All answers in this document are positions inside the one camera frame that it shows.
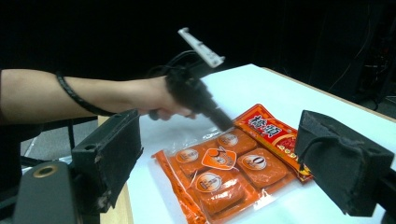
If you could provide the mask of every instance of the hand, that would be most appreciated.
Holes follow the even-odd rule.
[[[133,104],[141,115],[150,110],[157,110],[160,119],[168,120],[174,114],[194,119],[191,110],[176,102],[175,98],[166,88],[165,77],[155,77],[133,81]]]

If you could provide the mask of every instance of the white table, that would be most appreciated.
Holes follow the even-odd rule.
[[[255,104],[264,105],[277,119],[298,128],[303,109],[331,116],[379,145],[396,152],[396,122],[253,64],[203,78],[214,100],[232,118]],[[171,185],[151,155],[163,148],[183,147],[184,139],[214,127],[202,116],[196,120],[173,116],[168,121],[140,118],[143,155],[127,184],[134,224],[186,223]],[[293,182],[273,203],[236,217],[230,223],[380,223],[384,209],[373,217],[350,217],[315,184]]]

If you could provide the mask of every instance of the orange food package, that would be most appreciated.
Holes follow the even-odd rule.
[[[276,119],[263,105],[254,105],[234,121],[234,125],[259,141],[274,155],[290,166],[301,182],[313,176],[305,167],[300,170],[298,157],[294,153],[297,130]]]
[[[269,195],[296,179],[289,166],[238,128],[194,146],[160,150],[153,158],[189,223],[223,223],[254,204],[268,204],[274,199]],[[248,168],[252,162],[261,168]]]

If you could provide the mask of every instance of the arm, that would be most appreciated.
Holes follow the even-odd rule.
[[[164,77],[108,81],[66,77],[69,86],[86,102],[109,112],[138,109],[141,114],[159,109],[161,119],[188,116],[189,109],[168,93]],[[95,116],[75,103],[51,73],[12,69],[1,75],[0,123],[43,123]]]

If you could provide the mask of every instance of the white clip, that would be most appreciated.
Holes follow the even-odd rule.
[[[203,42],[197,40],[189,33],[189,28],[180,29],[178,33],[210,67],[215,68],[224,62],[225,57],[220,57],[217,53],[204,45]]]

